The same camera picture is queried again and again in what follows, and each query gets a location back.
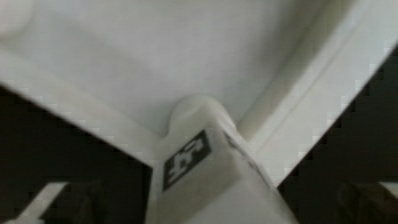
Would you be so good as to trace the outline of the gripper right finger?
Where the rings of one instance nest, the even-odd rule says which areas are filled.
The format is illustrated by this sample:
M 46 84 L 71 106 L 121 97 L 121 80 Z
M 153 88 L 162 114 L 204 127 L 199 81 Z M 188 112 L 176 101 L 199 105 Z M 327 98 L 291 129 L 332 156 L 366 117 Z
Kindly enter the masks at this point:
M 398 197 L 378 183 L 345 183 L 336 224 L 398 224 Z

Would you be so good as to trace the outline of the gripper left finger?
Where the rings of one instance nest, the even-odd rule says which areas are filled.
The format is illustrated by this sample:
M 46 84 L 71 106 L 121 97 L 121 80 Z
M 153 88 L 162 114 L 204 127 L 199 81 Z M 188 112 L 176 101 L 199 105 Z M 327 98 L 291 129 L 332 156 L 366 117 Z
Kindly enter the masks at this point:
M 110 224 L 101 183 L 50 182 L 7 224 Z

